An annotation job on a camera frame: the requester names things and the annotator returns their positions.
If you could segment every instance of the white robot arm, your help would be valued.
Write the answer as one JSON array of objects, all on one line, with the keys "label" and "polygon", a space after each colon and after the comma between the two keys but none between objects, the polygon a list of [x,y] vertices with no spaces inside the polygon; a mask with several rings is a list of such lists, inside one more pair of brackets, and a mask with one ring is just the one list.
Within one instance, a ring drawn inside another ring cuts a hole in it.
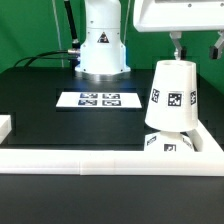
[{"label": "white robot arm", "polygon": [[86,40],[81,46],[78,77],[92,80],[120,79],[130,72],[126,49],[120,41],[119,0],[85,0]]}]

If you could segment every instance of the white cone-shaped object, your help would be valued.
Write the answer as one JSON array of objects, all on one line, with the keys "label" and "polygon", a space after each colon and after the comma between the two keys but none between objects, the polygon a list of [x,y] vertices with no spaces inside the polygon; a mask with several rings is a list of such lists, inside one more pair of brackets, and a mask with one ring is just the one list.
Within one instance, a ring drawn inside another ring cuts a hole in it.
[{"label": "white cone-shaped object", "polygon": [[193,152],[189,137],[179,132],[160,131],[145,136],[144,151],[147,152]]},{"label": "white cone-shaped object", "polygon": [[145,122],[152,128],[169,132],[197,127],[195,63],[177,60],[157,63]]}]

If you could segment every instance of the white cup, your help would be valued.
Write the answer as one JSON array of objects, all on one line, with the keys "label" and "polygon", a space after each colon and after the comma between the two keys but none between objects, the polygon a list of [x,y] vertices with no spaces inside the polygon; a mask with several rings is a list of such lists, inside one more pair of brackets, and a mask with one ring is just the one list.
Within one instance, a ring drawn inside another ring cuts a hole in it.
[{"label": "white cup", "polygon": [[177,60],[157,63],[145,122],[168,132],[185,132],[197,127],[195,63]]}]

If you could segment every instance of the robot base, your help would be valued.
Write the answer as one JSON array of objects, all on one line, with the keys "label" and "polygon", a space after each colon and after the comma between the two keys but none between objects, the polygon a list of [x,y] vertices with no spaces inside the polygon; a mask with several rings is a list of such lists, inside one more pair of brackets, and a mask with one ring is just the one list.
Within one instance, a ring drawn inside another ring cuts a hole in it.
[{"label": "robot base", "polygon": [[128,79],[131,75],[130,69],[127,69],[125,72],[116,73],[116,74],[91,74],[82,71],[75,71],[75,76],[82,79],[88,79],[91,81],[118,81],[121,79]]}]

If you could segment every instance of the black and white pattern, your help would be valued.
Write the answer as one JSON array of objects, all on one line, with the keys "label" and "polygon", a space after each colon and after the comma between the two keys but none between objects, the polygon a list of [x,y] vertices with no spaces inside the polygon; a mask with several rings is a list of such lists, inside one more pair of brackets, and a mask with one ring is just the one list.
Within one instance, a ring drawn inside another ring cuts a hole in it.
[{"label": "black and white pattern", "polygon": [[103,99],[120,99],[119,93],[104,93]]},{"label": "black and white pattern", "polygon": [[164,151],[165,152],[176,152],[177,146],[173,144],[164,144]]},{"label": "black and white pattern", "polygon": [[97,93],[81,93],[80,98],[85,99],[96,99],[98,97]]},{"label": "black and white pattern", "polygon": [[147,141],[147,146],[148,145],[151,145],[153,142],[155,142],[156,141],[156,136],[154,136],[153,138],[151,138],[151,139],[149,139],[148,141]]},{"label": "black and white pattern", "polygon": [[120,100],[103,100],[103,106],[109,107],[109,106],[121,106],[121,101]]},{"label": "black and white pattern", "polygon": [[153,91],[152,91],[152,101],[153,102],[158,103],[158,101],[159,101],[159,94],[160,94],[159,90],[153,89]]},{"label": "black and white pattern", "polygon": [[193,148],[192,147],[192,145],[191,145],[191,143],[190,142],[188,142],[185,138],[183,138],[183,142],[189,147],[189,148]]},{"label": "black and white pattern", "polygon": [[97,106],[97,100],[79,100],[79,106]]},{"label": "black and white pattern", "polygon": [[191,92],[191,105],[197,102],[197,94],[196,91]]},{"label": "black and white pattern", "polygon": [[181,107],[182,97],[183,97],[182,93],[169,93],[168,106],[169,107]]}]

